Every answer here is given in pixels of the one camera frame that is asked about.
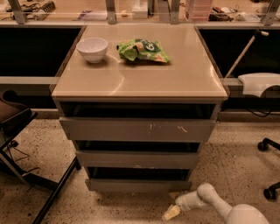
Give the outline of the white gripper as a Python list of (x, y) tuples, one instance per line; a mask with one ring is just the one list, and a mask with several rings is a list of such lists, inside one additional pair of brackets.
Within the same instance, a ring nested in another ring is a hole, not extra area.
[(196, 191), (193, 192), (182, 192), (176, 199), (176, 205), (170, 205), (168, 209), (164, 212), (162, 216), (163, 221), (168, 221), (182, 211), (190, 211), (194, 208), (199, 208), (204, 206), (203, 200), (199, 197)]

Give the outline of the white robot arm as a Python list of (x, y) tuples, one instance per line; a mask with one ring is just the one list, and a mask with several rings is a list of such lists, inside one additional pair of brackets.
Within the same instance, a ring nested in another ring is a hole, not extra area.
[(209, 183), (199, 185), (196, 191), (182, 192), (175, 199), (175, 204), (163, 214), (162, 219), (168, 221), (181, 212), (207, 206), (211, 206), (225, 224), (270, 224), (267, 218), (251, 205), (230, 206)]

